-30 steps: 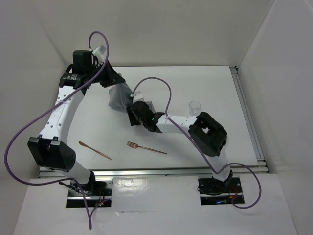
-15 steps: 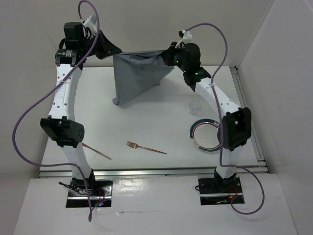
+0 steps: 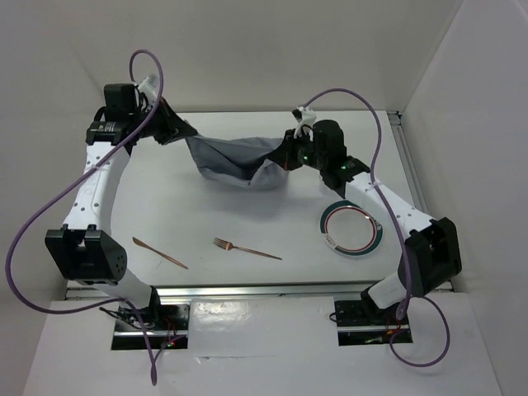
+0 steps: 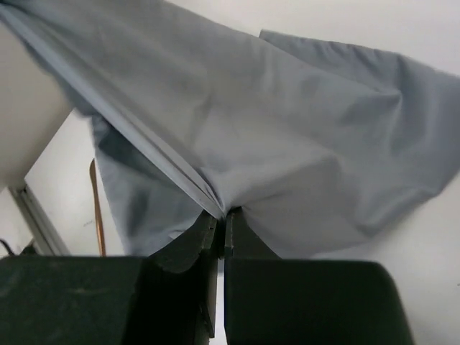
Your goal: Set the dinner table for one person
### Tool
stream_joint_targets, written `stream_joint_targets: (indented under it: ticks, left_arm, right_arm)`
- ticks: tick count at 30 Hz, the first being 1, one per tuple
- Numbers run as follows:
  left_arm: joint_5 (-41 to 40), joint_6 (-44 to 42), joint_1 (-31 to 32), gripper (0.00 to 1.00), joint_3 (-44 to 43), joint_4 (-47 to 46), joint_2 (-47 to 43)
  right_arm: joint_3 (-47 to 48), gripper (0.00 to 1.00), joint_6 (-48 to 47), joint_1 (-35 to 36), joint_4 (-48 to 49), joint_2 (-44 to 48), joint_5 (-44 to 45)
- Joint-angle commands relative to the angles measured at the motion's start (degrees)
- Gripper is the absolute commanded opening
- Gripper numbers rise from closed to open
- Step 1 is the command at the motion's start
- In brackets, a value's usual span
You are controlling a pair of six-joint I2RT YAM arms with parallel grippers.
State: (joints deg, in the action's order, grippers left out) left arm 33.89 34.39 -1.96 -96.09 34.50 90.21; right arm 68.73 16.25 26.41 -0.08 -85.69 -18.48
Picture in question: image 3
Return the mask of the grey cloth placemat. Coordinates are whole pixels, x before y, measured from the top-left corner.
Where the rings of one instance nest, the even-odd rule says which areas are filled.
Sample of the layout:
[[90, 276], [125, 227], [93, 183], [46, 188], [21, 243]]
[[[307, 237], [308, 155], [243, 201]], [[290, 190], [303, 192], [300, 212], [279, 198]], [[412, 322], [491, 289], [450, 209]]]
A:
[[216, 139], [196, 134], [185, 141], [205, 179], [246, 191], [273, 190], [287, 183], [289, 173], [267, 158], [281, 138]]

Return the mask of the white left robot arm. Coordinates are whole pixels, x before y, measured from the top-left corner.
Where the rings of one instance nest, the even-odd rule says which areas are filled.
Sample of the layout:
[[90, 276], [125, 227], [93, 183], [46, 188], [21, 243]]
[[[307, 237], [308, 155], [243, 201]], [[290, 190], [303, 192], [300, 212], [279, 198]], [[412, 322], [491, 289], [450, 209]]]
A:
[[121, 298], [142, 328], [163, 319], [158, 292], [127, 267], [127, 252], [111, 236], [111, 216], [121, 176], [139, 140], [167, 145], [196, 135], [159, 94], [160, 79], [104, 87], [105, 105], [87, 128], [83, 180], [59, 229], [45, 235], [45, 246], [68, 281]]

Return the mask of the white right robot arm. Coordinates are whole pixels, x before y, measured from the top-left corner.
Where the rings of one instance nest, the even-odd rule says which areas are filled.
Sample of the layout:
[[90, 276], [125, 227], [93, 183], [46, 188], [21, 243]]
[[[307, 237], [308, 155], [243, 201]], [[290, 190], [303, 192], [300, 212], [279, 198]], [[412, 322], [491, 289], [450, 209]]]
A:
[[387, 220], [394, 226], [401, 244], [400, 263], [396, 272], [362, 292], [360, 313], [366, 322], [379, 323], [396, 304], [404, 316], [409, 298], [424, 297], [461, 272], [455, 224], [421, 212], [383, 185], [371, 167], [348, 154], [336, 121], [319, 121], [310, 133], [300, 135], [287, 130], [268, 158], [286, 171], [303, 166], [318, 170], [328, 189], [378, 223]]

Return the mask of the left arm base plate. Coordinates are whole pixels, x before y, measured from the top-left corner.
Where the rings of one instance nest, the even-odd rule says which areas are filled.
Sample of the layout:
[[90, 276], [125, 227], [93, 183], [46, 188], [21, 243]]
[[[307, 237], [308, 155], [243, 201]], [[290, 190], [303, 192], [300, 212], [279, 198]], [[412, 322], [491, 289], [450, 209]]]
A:
[[[144, 335], [137, 318], [122, 307], [99, 310], [115, 320], [112, 351], [146, 350]], [[188, 348], [190, 304], [165, 304], [159, 307], [158, 318], [146, 318], [144, 324], [153, 350], [165, 347], [168, 350]]]

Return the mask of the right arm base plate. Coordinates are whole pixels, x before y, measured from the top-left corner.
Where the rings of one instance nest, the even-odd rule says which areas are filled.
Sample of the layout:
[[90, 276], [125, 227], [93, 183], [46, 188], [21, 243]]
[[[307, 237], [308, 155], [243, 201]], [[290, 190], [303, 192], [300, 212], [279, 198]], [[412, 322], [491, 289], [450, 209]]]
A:
[[377, 313], [367, 313], [359, 300], [337, 300], [334, 311], [328, 315], [337, 325], [340, 347], [370, 346], [394, 343], [412, 343], [413, 336], [408, 317], [396, 318], [398, 305], [394, 304]]

